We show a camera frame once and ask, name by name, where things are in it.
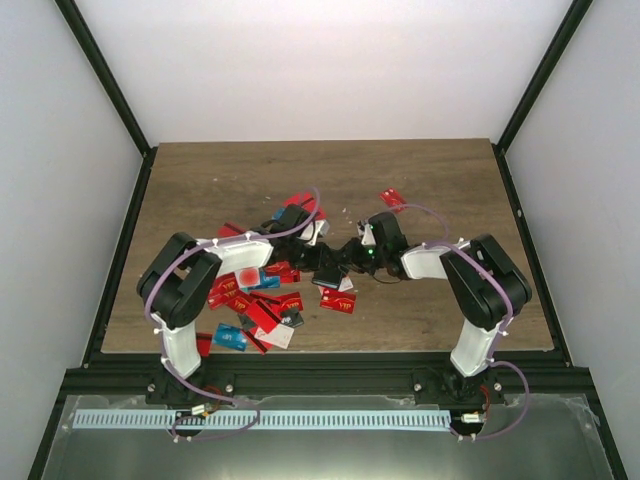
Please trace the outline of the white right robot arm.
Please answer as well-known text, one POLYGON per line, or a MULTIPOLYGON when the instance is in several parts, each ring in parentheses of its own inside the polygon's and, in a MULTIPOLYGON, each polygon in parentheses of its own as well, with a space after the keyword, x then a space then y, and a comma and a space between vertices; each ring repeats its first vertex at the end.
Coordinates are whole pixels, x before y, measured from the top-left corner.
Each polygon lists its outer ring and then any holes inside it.
POLYGON ((359 225, 359 235, 336 255, 341 265, 361 273, 380 269, 399 280, 449 282, 463 315, 463 326, 444 378, 447 396, 458 403, 480 390, 477 375, 494 363, 500 337, 531 300, 532 289, 496 238, 482 234, 451 244, 444 240, 411 245, 391 212, 359 225))

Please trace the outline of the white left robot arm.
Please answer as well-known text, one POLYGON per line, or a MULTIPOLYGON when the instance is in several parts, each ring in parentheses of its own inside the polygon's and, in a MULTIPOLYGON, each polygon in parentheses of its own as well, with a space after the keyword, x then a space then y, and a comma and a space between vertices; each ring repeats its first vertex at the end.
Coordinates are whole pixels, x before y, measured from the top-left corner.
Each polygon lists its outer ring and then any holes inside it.
POLYGON ((195 320, 203 310, 214 281, 241 270, 286 261, 301 272, 312 272, 322 284, 341 283, 345 269, 319 240, 328 228, 321 224, 319 203, 290 204, 279 218, 254 230, 213 239, 174 234, 142 274, 136 291, 144 314, 161 338, 161 363, 172 375, 170 393, 181 403, 196 402, 204 379, 196 373, 201 356, 195 320))

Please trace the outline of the black card holder wallet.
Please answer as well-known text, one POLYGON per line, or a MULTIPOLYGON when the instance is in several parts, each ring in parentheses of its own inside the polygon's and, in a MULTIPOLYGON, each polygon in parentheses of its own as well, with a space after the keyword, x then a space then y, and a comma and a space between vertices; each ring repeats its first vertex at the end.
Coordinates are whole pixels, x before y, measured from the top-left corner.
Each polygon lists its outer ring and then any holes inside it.
POLYGON ((348 273, 349 268, 344 265, 322 266, 313 273, 311 282, 316 286, 338 290, 348 273))

